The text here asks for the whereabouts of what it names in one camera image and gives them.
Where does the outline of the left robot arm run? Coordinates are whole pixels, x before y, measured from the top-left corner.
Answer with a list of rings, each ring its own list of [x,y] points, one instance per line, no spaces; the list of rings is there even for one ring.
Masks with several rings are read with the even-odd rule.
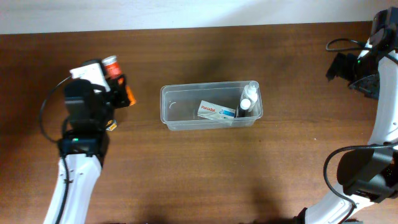
[[[84,223],[91,194],[104,166],[107,132],[117,124],[114,111],[131,105],[126,77],[106,80],[110,90],[76,79],[63,91],[68,116],[54,143],[60,160],[55,190],[45,223]]]

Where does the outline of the white spray bottle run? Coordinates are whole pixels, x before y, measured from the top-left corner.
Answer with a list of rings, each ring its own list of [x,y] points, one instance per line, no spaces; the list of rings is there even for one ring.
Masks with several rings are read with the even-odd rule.
[[[248,85],[244,87],[244,90],[241,94],[240,100],[242,101],[243,99],[248,99],[251,102],[250,107],[248,108],[248,111],[251,112],[255,106],[255,104],[258,101],[259,95],[258,95],[258,88],[259,84],[256,81],[251,81]]]

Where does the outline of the black bottle white cap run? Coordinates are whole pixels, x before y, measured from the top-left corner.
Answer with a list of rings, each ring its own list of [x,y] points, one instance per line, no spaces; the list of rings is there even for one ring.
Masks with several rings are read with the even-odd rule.
[[[246,117],[248,115],[250,106],[251,106],[251,101],[249,99],[247,98],[242,99],[236,111],[236,117],[237,118]]]

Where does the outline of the orange tablet tube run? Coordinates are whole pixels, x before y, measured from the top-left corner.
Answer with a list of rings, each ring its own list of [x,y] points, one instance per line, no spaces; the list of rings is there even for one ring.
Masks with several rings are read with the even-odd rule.
[[[115,81],[117,86],[121,89],[121,95],[123,100],[120,100],[120,103],[122,103],[123,106],[132,106],[136,104],[136,99],[130,87],[126,83],[126,77],[122,73],[117,56],[112,55],[106,57],[102,59],[102,63],[105,66],[108,80]]]

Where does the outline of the small gold-lid jar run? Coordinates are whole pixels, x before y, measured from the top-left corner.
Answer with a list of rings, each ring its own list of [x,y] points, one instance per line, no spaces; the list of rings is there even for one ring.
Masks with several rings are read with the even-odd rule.
[[[117,128],[117,122],[115,119],[109,120],[107,125],[106,125],[106,130],[107,131],[113,131],[114,129]]]

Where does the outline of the white Panadol medicine box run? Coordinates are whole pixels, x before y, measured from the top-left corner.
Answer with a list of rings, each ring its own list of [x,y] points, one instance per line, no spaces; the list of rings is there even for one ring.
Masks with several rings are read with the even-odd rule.
[[[236,110],[202,100],[198,108],[198,117],[231,125]]]

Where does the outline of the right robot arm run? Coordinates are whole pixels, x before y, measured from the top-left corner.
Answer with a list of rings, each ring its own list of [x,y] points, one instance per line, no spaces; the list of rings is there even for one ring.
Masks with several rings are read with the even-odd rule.
[[[397,198],[397,8],[379,11],[366,42],[332,49],[336,53],[326,73],[349,82],[349,88],[375,99],[376,120],[366,145],[346,146],[330,153],[323,178],[330,191],[304,208],[294,223],[348,223],[361,209]]]

